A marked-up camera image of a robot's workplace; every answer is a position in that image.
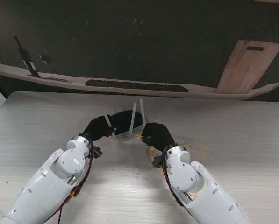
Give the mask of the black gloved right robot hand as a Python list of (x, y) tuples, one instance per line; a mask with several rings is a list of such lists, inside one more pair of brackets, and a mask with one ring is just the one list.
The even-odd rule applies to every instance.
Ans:
[(142, 142), (161, 152), (166, 147), (177, 145), (167, 127), (156, 122), (146, 123), (141, 136)]

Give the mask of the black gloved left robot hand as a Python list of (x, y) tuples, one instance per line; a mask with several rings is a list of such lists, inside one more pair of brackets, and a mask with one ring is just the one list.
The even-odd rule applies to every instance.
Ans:
[(99, 116), (90, 121), (81, 136), (87, 140), (97, 141), (102, 137), (111, 136), (113, 132), (114, 129), (108, 125), (106, 118)]

